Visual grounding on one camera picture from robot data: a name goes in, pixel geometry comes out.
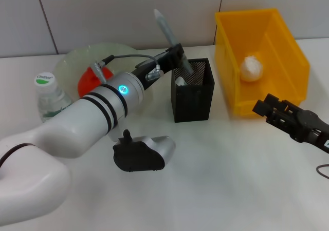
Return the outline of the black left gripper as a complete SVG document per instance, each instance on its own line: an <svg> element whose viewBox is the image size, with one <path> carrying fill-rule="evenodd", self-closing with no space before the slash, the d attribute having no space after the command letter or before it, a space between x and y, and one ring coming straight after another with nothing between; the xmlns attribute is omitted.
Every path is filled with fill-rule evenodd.
<svg viewBox="0 0 329 231"><path fill-rule="evenodd" d="M186 59L184 49L180 43L175 46L171 46L165 52L155 56L160 65L160 69L166 74L167 72L176 69L182 65L182 62ZM157 80L148 81L146 76L150 72L154 72L156 63L152 59L148 59L138 65L132 74L135 75L142 83L144 90L147 90Z"/></svg>

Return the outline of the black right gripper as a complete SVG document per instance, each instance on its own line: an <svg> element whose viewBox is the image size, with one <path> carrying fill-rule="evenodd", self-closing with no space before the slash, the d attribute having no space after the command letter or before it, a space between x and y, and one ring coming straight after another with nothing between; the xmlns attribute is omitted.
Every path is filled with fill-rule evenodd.
<svg viewBox="0 0 329 231"><path fill-rule="evenodd" d="M268 94L263 101L258 100L252 111L266 117L268 124L289 134L293 140L300 139L300 124L303 142L328 153L328 124L314 112L310 110L299 112L298 106L288 100L280 101L272 94Z"/></svg>

